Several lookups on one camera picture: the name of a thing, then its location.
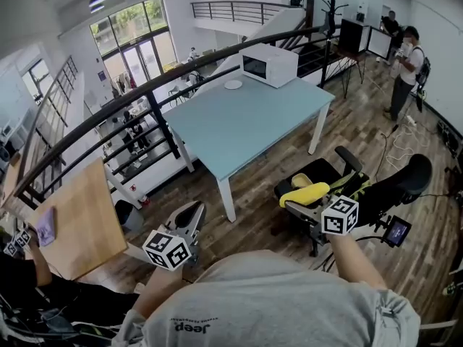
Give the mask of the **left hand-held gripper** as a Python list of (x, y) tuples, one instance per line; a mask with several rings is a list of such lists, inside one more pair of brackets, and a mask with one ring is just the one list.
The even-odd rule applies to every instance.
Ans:
[(170, 219), (152, 230), (143, 244), (149, 260), (157, 267), (177, 270), (198, 261), (197, 235), (205, 220), (206, 206), (189, 202), (175, 210)]

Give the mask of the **white framed panel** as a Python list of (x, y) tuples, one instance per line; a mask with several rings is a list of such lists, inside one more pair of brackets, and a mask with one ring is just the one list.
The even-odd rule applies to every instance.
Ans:
[(366, 51), (387, 59), (391, 50), (392, 36), (375, 27), (370, 27)]

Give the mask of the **yellow banana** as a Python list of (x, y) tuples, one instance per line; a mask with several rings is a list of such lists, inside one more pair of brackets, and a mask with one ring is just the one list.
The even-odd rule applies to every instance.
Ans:
[(285, 207), (285, 203), (288, 201), (307, 206), (323, 198), (329, 191), (330, 186), (325, 182), (311, 184), (307, 187), (283, 194), (279, 199), (279, 206)]

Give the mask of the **grey trash bin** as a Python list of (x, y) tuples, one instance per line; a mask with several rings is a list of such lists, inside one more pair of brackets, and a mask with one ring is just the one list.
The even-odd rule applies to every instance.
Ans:
[(139, 231), (143, 227), (144, 217), (131, 203), (118, 200), (115, 204), (115, 211), (123, 232)]

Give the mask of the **white microwave oven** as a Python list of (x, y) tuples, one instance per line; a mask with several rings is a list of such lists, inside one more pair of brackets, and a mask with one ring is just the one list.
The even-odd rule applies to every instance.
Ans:
[(243, 75), (280, 88), (297, 77), (299, 56), (269, 44), (259, 43), (239, 52)]

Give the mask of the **black coat rack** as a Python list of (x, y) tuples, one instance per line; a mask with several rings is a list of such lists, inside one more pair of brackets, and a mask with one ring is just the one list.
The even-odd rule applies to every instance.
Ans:
[(328, 70), (328, 62), (329, 62), (329, 56), (331, 53), (331, 40), (334, 37), (334, 33), (336, 32), (336, 29), (338, 28), (335, 23), (335, 16), (341, 15), (341, 13), (338, 12), (339, 9), (347, 7), (347, 4), (342, 4), (342, 5), (337, 5), (336, 0), (321, 0), (326, 6), (327, 9), (323, 9), (323, 12), (325, 13), (325, 22), (320, 29), (320, 33), (325, 35), (326, 38), (326, 44), (325, 44), (325, 53), (323, 57), (323, 66), (322, 66), (322, 75), (320, 79), (320, 88), (324, 88), (324, 85), (326, 83), (326, 75), (327, 75), (327, 70)]

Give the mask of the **black cabinet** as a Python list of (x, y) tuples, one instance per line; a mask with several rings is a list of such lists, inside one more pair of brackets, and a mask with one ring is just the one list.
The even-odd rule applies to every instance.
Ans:
[(356, 20), (342, 19), (339, 48), (352, 54), (366, 50), (370, 26)]

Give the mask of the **small black monitor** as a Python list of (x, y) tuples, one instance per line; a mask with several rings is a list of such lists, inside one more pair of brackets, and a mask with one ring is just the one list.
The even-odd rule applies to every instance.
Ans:
[(400, 247), (412, 228), (412, 224), (394, 215), (386, 225), (383, 241), (391, 248)]

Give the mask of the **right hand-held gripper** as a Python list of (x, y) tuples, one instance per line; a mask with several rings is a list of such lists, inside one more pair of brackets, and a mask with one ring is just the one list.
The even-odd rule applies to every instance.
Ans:
[(311, 255), (318, 255), (318, 247), (328, 242), (327, 234), (346, 236), (359, 218), (359, 203), (344, 195), (326, 196), (315, 208), (286, 201), (285, 209), (300, 220), (309, 222), (309, 237), (313, 243)]

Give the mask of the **black balcony railing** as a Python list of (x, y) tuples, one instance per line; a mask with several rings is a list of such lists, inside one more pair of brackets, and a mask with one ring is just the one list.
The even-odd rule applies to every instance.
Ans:
[(190, 5), (194, 18), (261, 25), (284, 9), (301, 9), (301, 7), (259, 1), (199, 1), (192, 2)]
[(22, 148), (17, 183), (37, 168), (68, 128), (67, 112), (75, 90), (77, 67), (68, 56), (61, 69), (52, 75), (44, 60), (36, 61), (23, 75), (27, 88), (32, 91), (36, 107), (27, 139)]

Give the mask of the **black curved railing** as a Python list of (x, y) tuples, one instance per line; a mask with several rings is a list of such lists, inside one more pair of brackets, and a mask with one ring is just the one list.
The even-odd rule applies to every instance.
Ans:
[(22, 161), (20, 164), (20, 169), (18, 173), (17, 185), (12, 191), (12, 196), (19, 198), (24, 202), (28, 207), (36, 209), (38, 203), (42, 203), (45, 200), (45, 194), (53, 189), (56, 184), (61, 182), (61, 180), (79, 163), (81, 163), (86, 157), (88, 157), (93, 151), (98, 149), (102, 144), (107, 140), (110, 140), (114, 135), (119, 131), (115, 130), (108, 134), (93, 146), (89, 147), (82, 155), (80, 155), (72, 163), (69, 163), (67, 167), (54, 179), (51, 180), (51, 183), (43, 188), (42, 191), (38, 192), (33, 188), (33, 182), (37, 177), (39, 177), (50, 165), (54, 164), (58, 160), (64, 151), (68, 150), (73, 144), (75, 144), (79, 139), (84, 137), (89, 131), (98, 126), (100, 123), (107, 119), (111, 119), (117, 112), (123, 108), (130, 105), (133, 101), (145, 96), (148, 99), (148, 109), (141, 113), (142, 116), (147, 114), (154, 115), (155, 120), (158, 122), (158, 128), (161, 129), (164, 135), (164, 140), (168, 143), (169, 149), (167, 153), (173, 153), (176, 159), (180, 158), (180, 153), (178, 151), (177, 144), (174, 141), (173, 134), (169, 131), (167, 127), (166, 120), (161, 115), (161, 107), (170, 103), (174, 99), (178, 98), (185, 93), (188, 93), (191, 90), (194, 90), (197, 87), (205, 85), (213, 80), (218, 79), (226, 74), (229, 74), (238, 69), (237, 66), (230, 69), (226, 69), (216, 75), (208, 77), (206, 80), (199, 82), (196, 85), (192, 85), (185, 90), (180, 91), (176, 95), (171, 95), (166, 98), (166, 100), (161, 101), (160, 103), (156, 100), (153, 91), (173, 80), (183, 77), (184, 75), (190, 73), (194, 69), (200, 69), (208, 64), (211, 64), (215, 61), (226, 59), (230, 56), (233, 56), (244, 48), (257, 45), (259, 43), (264, 44), (275, 44), (276, 42), (283, 40), (288, 41), (290, 38), (297, 38), (299, 36), (306, 36), (312, 33), (319, 33), (321, 31), (320, 27), (305, 28), (301, 30), (287, 31), (284, 33), (277, 33), (274, 35), (268, 35), (262, 38), (257, 38), (253, 40), (247, 40), (244, 43), (237, 44), (235, 46), (230, 46), (228, 48), (222, 49), (220, 51), (208, 54), (203, 56), (195, 61), (190, 62), (189, 64), (181, 65), (167, 74), (164, 74), (154, 80), (146, 82), (144, 85), (141, 85), (134, 89), (132, 92), (127, 93), (126, 95), (117, 98), (110, 102), (107, 106), (103, 107), (99, 112), (93, 114), (90, 118), (86, 119), (83, 123), (75, 127), (66, 137), (57, 142), (51, 149), (48, 151), (34, 167), (32, 167), (27, 173), (25, 170), (25, 162)]

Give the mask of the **person's left forearm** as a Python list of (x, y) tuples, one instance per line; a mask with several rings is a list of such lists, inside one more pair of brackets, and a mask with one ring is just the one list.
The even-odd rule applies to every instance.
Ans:
[(170, 271), (157, 267), (138, 296), (132, 309), (148, 319), (165, 300), (182, 287), (183, 266)]

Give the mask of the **wooden desk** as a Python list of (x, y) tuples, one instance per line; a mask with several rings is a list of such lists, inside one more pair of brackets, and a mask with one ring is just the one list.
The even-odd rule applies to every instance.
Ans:
[(52, 268), (66, 279), (87, 275), (121, 253), (146, 262), (143, 250), (124, 237), (108, 175), (103, 159), (96, 158), (36, 209), (12, 194), (3, 198), (0, 207), (33, 226), (47, 209), (55, 209), (56, 238), (41, 251)]

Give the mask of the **light blue table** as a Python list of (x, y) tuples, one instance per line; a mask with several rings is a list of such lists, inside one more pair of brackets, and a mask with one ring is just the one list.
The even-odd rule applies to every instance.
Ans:
[(172, 130), (189, 171), (193, 153), (214, 175), (230, 222), (237, 217), (230, 177), (312, 117), (317, 124), (308, 148), (313, 154), (335, 96), (295, 78), (280, 88), (246, 76), (242, 86), (219, 85), (167, 111)]

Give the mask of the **yellow-green bag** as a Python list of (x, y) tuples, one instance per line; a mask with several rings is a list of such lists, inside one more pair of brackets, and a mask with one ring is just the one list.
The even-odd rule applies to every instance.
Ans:
[(368, 175), (363, 172), (351, 172), (332, 183), (328, 194), (336, 195), (337, 197), (344, 195), (353, 200), (357, 200), (359, 195), (363, 194), (364, 190), (370, 185), (371, 183)]

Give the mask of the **side table with hairpin legs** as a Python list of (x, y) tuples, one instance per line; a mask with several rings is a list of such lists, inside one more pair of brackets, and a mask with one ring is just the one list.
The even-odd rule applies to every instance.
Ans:
[(346, 99), (353, 68), (356, 68), (358, 71), (360, 84), (362, 85), (364, 82), (367, 54), (364, 51), (351, 53), (342, 48), (337, 48), (336, 53), (341, 57), (339, 62), (340, 70), (337, 74), (341, 77), (344, 99)]

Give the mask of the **pale yellow pad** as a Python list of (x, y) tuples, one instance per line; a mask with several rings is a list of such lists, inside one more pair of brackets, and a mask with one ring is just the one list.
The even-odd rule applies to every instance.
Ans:
[(291, 185), (294, 189), (303, 189), (313, 185), (313, 183), (304, 173), (297, 173), (293, 175)]

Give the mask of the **person's grey shirt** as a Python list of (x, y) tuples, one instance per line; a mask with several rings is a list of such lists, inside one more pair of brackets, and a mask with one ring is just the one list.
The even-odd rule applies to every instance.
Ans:
[(129, 311), (111, 347), (416, 347), (419, 329), (393, 291), (262, 250), (218, 261), (148, 317)]

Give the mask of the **person's right forearm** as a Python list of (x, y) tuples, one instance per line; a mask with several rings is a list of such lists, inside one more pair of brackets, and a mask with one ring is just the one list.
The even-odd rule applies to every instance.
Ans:
[(328, 234), (339, 276), (351, 283), (366, 283), (372, 288), (386, 290), (385, 280), (366, 257), (354, 238)]

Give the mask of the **glass entrance doors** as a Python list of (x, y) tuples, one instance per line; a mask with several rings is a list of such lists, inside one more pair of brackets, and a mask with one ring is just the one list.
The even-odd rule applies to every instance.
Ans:
[(114, 87), (122, 94), (177, 66), (163, 0), (147, 0), (90, 25)]

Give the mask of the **purple cloth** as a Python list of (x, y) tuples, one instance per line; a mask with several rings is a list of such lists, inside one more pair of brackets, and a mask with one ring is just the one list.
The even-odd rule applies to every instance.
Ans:
[(46, 247), (56, 239), (56, 208), (50, 207), (38, 219), (36, 231), (41, 247)]

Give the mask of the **black office chair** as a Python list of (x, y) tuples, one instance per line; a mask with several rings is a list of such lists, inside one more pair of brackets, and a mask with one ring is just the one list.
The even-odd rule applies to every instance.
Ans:
[[(342, 173), (339, 173), (326, 159), (316, 159), (277, 184), (274, 189), (277, 200), (279, 201), (283, 194), (296, 190), (291, 185), (291, 179), (293, 175), (298, 173), (304, 173), (314, 184), (325, 182), (330, 186), (351, 172), (362, 172), (361, 162), (348, 149), (338, 146), (335, 151), (344, 162)], [(355, 200), (359, 203), (359, 218), (353, 229), (370, 226), (375, 230), (383, 228), (385, 232), (386, 225), (392, 217), (388, 215), (388, 211), (393, 207), (414, 202), (428, 188), (432, 172), (433, 167), (430, 160), (424, 155), (414, 154), (405, 167), (390, 177), (379, 182), (370, 179), (371, 185)], [(321, 203), (321, 200), (322, 198), (306, 207), (315, 208)], [(281, 208), (288, 213), (289, 222), (274, 226), (271, 229), (271, 234), (277, 236), (283, 231), (296, 231), (306, 235), (311, 240), (309, 222), (295, 217), (285, 207)]]

